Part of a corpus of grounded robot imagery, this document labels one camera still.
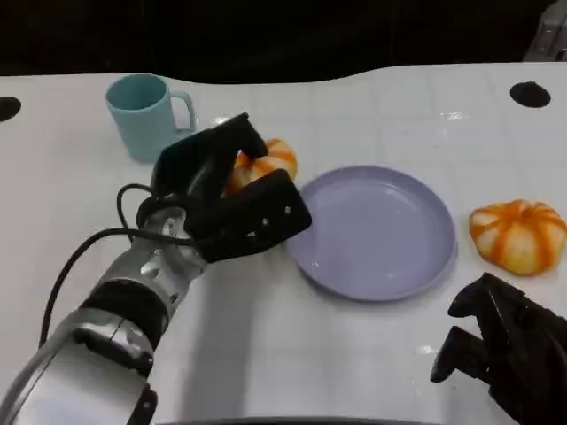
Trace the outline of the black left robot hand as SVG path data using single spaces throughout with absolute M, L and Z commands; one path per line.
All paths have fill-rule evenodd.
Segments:
M 164 149 L 153 168 L 152 192 L 163 199 L 210 205 L 221 197 L 240 152 L 251 159 L 268 154 L 245 112 Z

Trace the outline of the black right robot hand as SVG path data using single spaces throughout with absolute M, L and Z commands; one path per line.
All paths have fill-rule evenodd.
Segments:
M 486 383 L 496 404 L 519 424 L 566 422 L 566 320 L 521 290 L 484 273 L 447 311 L 476 318 L 480 336 L 453 326 L 430 379 L 455 370 Z

